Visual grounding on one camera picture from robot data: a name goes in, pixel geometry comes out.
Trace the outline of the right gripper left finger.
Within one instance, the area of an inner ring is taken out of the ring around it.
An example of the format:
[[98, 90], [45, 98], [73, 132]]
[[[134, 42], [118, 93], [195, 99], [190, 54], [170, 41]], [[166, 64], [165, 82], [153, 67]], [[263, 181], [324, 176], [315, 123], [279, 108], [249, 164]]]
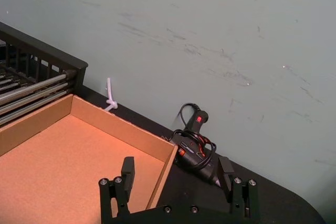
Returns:
[[117, 216], [124, 217], [130, 214], [128, 202], [135, 177], [134, 157], [125, 157], [121, 168], [121, 175], [113, 180], [102, 178], [99, 180], [100, 216], [101, 219], [113, 219], [111, 199], [117, 202]]

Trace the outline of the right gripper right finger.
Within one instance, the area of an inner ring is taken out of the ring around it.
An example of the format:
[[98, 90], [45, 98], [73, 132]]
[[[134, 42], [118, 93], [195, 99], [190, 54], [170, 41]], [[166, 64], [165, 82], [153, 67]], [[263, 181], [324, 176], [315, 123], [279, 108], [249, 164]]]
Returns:
[[218, 180], [230, 204], [233, 219], [259, 219], [258, 184], [254, 179], [243, 180], [235, 174], [227, 157], [218, 158]]

